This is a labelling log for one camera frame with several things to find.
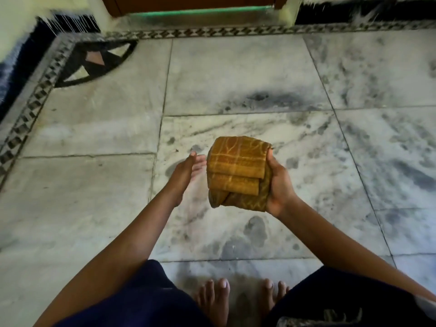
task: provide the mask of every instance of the black baseboard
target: black baseboard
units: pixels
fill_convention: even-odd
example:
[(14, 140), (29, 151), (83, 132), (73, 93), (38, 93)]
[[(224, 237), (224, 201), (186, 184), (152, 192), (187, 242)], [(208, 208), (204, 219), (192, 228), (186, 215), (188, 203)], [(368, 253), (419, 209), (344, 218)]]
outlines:
[(368, 16), (368, 22), (436, 20), (436, 0), (346, 0), (302, 4), (295, 24), (353, 22), (357, 15)]
[(17, 96), (23, 90), (29, 77), (41, 61), (47, 49), (60, 32), (100, 32), (100, 29), (91, 15), (66, 16), (54, 15), (47, 22), (38, 18), (37, 24), (26, 42), (21, 47), (14, 69), (9, 77), (9, 87), (0, 104), (0, 121), (14, 104)]

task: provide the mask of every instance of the person's left hand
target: person's left hand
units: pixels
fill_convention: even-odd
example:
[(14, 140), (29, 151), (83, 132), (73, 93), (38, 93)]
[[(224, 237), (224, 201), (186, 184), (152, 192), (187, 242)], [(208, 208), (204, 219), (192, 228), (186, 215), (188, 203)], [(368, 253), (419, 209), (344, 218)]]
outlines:
[(175, 206), (182, 202), (183, 193), (189, 182), (198, 175), (206, 165), (206, 155), (197, 155), (191, 151), (188, 158), (177, 164), (164, 189), (174, 198)]

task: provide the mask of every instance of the forearm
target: forearm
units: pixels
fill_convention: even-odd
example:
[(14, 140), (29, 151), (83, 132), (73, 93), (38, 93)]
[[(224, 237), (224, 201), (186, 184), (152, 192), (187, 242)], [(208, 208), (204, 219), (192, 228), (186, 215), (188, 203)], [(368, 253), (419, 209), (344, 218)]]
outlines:
[(116, 293), (150, 257), (175, 206), (166, 190), (94, 257), (57, 295), (35, 324), (52, 326)]
[(279, 219), (324, 265), (436, 301), (435, 295), (335, 228), (302, 200), (289, 202)]

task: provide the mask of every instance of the green strip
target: green strip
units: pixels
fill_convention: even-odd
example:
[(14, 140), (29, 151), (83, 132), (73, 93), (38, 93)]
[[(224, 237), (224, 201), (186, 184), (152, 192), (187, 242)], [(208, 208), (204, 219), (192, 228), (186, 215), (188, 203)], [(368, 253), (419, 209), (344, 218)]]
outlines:
[(193, 9), (193, 10), (175, 10), (175, 11), (153, 11), (133, 13), (134, 16), (170, 16), (170, 15), (190, 15), (211, 12), (230, 12), (230, 11), (253, 11), (266, 10), (272, 8), (272, 5), (251, 6), (251, 7), (233, 7), (233, 8), (215, 8), (215, 9)]

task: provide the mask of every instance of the brown folded cloth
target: brown folded cloth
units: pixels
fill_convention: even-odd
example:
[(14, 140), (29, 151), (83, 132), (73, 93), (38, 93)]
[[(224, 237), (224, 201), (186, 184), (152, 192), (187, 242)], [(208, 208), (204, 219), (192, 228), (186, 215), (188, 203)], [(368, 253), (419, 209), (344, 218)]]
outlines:
[(272, 172), (268, 142), (248, 136), (221, 136), (209, 150), (207, 178), (211, 207), (265, 211)]

